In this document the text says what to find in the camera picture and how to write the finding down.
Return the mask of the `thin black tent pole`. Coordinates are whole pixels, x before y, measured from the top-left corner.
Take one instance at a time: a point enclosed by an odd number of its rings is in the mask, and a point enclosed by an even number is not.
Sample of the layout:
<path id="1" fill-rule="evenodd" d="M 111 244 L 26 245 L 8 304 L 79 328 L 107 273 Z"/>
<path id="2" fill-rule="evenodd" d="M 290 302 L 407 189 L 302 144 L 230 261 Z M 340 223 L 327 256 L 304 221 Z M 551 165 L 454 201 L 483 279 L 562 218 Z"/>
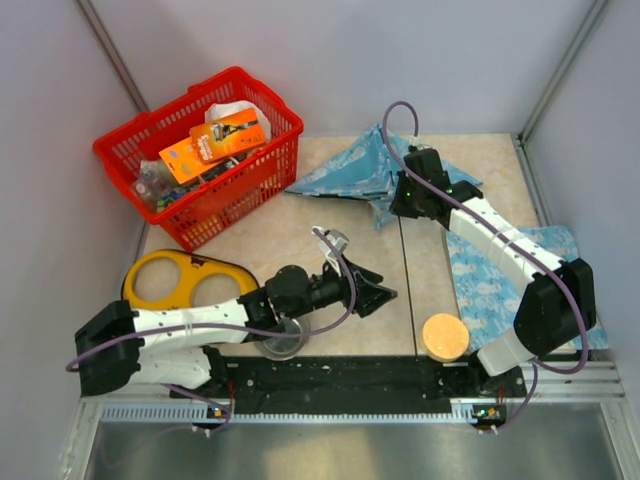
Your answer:
<path id="1" fill-rule="evenodd" d="M 400 217 L 398 217 L 397 223 L 398 223 L 398 230 L 399 230 L 399 236 L 400 236 L 403 269 L 404 269 L 404 275 L 405 275 L 405 285 L 407 290 L 407 301 L 409 306 L 409 319 L 410 319 L 410 331 L 412 335 L 413 355 L 417 357 L 419 352 L 418 352 L 418 342 L 417 342 L 416 327 L 415 327 L 414 309 L 413 309 L 413 302 L 412 302 L 411 282 L 409 277 L 409 264 L 407 260 L 407 250 L 405 245 L 405 235 L 403 230 L 403 224 L 402 224 L 402 219 Z"/>

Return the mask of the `blue patterned pet tent fabric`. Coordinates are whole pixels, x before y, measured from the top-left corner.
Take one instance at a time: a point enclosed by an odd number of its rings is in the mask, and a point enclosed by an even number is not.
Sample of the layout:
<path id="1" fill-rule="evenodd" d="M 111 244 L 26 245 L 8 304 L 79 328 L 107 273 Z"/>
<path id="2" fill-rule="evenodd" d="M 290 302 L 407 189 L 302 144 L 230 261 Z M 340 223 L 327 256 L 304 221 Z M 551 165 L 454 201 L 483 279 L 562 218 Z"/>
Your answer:
<path id="1" fill-rule="evenodd" d="M 410 171 L 404 165 L 404 157 L 409 153 L 408 146 L 409 140 L 391 132 L 385 133 L 382 126 L 377 124 L 348 149 L 297 180 L 287 191 L 308 197 L 367 202 L 374 212 L 375 228 L 379 230 L 396 216 L 390 212 L 390 206 L 398 173 Z M 441 191 L 460 203 L 483 196 L 479 180 L 440 159 L 450 179 L 450 185 Z M 448 224 L 452 209 L 451 204 L 446 203 L 447 213 L 440 222 L 443 225 Z"/>

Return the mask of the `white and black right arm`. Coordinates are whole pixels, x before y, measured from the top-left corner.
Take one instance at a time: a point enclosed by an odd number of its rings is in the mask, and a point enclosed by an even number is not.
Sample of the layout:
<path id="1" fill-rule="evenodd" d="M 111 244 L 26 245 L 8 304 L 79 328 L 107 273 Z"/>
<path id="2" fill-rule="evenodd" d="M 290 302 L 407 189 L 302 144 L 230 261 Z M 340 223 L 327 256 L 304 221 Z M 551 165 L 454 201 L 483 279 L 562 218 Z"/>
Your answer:
<path id="1" fill-rule="evenodd" d="M 588 346 L 596 324 L 591 266 L 567 261 L 530 240 L 505 220 L 468 181 L 451 181 L 439 153 L 412 147 L 400 160 L 390 210 L 406 218 L 428 218 L 468 241 L 518 290 L 512 327 L 480 348 L 467 370 L 469 388 L 487 396 L 512 368 L 552 353 L 573 339 Z"/>

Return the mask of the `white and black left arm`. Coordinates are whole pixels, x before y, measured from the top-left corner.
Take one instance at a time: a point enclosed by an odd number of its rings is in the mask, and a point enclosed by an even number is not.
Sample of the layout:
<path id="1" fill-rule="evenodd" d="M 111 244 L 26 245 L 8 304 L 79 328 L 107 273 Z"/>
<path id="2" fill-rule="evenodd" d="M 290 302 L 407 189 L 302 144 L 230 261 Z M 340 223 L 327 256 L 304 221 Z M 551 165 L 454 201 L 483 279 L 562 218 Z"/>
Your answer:
<path id="1" fill-rule="evenodd" d="M 85 397 L 139 384 L 216 396 L 227 382 L 216 345 L 288 339 L 287 320 L 336 303 L 366 317 L 396 298 L 381 275 L 353 263 L 347 267 L 341 272 L 325 262 L 321 274 L 309 275 L 288 265 L 263 287 L 204 307 L 146 310 L 114 301 L 75 333 L 77 358 L 68 368 L 78 373 Z"/>

